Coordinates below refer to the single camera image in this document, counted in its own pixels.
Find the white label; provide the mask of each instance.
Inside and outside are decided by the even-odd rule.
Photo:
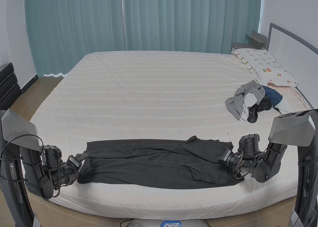
[[[231,150],[228,149],[226,155],[223,158],[223,161],[226,161],[230,154],[231,154]]]
[[[70,156],[70,161],[71,161],[72,163],[74,163],[76,167],[79,166],[79,164],[76,162],[76,160],[74,160],[73,157],[71,157],[71,156]]]

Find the mattress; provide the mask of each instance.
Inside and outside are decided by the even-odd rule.
[[[260,135],[266,149],[274,109],[254,124],[236,120],[224,107],[235,90],[253,80],[233,55],[115,51],[86,55],[40,105],[31,122],[44,144],[62,159],[82,153],[86,142],[116,139],[231,140]],[[293,110],[309,109],[300,94],[279,87]],[[63,187],[51,201],[105,217],[183,220],[238,215],[296,195],[297,148],[288,146],[280,172],[266,183],[247,176],[228,187],[172,190],[129,184],[89,183]]]

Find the pillow with printed pattern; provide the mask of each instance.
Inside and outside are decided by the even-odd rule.
[[[267,50],[237,49],[232,53],[240,58],[261,85],[296,87],[298,84]]]

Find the tiled floor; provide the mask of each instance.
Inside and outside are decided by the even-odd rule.
[[[57,86],[63,77],[42,77],[35,82],[25,94],[21,95],[12,105],[11,109],[22,117],[30,120],[40,104]],[[42,227],[119,227],[120,222],[125,219],[99,217],[81,213],[56,205],[49,201],[30,194],[29,200],[33,210],[37,213]],[[295,205],[295,197],[281,201],[267,208],[257,210],[248,214],[208,219],[212,227],[275,227],[288,225],[290,212]],[[0,192],[0,226],[14,227],[14,221]]]

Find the blue clothing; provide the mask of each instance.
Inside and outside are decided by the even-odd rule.
[[[281,102],[281,100],[283,99],[283,96],[278,93],[275,89],[272,89],[268,86],[262,86],[265,90],[265,94],[268,95],[268,97],[271,99],[272,105],[276,106],[277,104],[279,104]]]

